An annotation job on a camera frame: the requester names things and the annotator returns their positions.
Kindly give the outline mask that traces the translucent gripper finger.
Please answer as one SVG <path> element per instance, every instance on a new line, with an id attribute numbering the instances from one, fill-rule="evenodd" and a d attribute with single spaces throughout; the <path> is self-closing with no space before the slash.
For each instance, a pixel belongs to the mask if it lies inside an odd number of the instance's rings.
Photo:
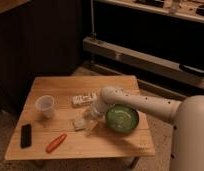
<path id="1" fill-rule="evenodd" d="M 86 123 L 86 128 L 85 128 L 85 135 L 88 136 L 91 134 L 91 132 L 93 131 L 93 129 L 98 125 L 98 121 L 97 120 L 89 120 Z"/>
<path id="2" fill-rule="evenodd" d="M 90 109 L 84 109 L 80 114 L 76 116 L 76 119 L 86 119 L 90 116 Z"/>

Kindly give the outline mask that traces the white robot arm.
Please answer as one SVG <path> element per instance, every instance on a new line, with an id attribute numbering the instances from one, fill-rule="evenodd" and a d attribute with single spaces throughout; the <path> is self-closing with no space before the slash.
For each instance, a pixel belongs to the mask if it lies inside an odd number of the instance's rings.
<path id="1" fill-rule="evenodd" d="M 149 114 L 173 126 L 170 171 L 204 171 L 204 95 L 176 101 L 166 98 L 134 95 L 120 87 L 106 86 L 99 95 L 73 100 L 88 105 L 73 121 L 76 130 L 91 131 L 105 119 L 111 129 L 130 133 L 136 126 L 138 112 Z"/>

